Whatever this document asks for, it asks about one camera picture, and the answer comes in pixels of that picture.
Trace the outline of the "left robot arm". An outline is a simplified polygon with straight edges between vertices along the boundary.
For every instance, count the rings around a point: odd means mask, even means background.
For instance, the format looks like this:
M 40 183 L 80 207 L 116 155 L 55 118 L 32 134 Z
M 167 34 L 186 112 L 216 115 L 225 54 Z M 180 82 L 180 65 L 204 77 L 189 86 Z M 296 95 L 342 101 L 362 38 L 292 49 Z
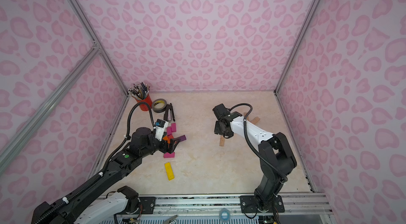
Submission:
M 35 208 L 33 224 L 98 224 L 118 213 L 141 213 L 144 205 L 139 194 L 128 186 L 119 188 L 108 198 L 96 203 L 103 192 L 128 176 L 141 165 L 144 157 L 155 152 L 172 154 L 182 137 L 166 135 L 146 127 L 124 139 L 125 147 L 113 152 L 102 169 L 73 192 L 52 204 L 43 202 Z

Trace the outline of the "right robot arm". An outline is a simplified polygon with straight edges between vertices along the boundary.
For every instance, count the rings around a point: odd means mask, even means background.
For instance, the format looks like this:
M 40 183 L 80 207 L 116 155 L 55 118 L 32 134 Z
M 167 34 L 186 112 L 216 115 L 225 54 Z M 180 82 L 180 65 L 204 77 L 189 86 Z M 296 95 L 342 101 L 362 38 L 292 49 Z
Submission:
M 224 138 L 235 134 L 244 137 L 251 151 L 259 158 L 263 178 L 254 190 L 253 206 L 246 209 L 268 212 L 278 210 L 283 203 L 278 194 L 288 181 L 288 175 L 297 167 L 297 160 L 283 133 L 265 131 L 248 121 L 253 110 L 250 104 L 242 103 L 226 108 L 224 104 L 213 108 L 217 118 L 214 133 Z

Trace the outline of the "wooden block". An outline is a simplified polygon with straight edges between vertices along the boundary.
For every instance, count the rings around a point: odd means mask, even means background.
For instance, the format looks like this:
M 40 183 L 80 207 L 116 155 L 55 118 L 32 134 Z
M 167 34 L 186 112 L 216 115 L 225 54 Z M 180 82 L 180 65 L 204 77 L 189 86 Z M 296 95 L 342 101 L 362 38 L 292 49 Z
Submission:
M 225 145 L 225 138 L 224 138 L 224 136 L 221 136 L 219 145 L 220 145 L 221 147 L 224 147 L 224 145 Z
M 254 125 L 256 125 L 261 119 L 259 117 L 255 117 L 252 120 L 250 120 L 250 122 Z

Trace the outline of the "yellow block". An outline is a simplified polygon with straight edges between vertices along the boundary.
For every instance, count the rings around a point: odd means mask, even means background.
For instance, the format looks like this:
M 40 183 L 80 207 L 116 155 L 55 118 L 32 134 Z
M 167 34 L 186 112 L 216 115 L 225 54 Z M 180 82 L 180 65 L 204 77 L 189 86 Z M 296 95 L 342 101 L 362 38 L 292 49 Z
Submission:
M 170 162 L 165 163 L 165 170 L 169 181 L 174 179 L 174 173 Z

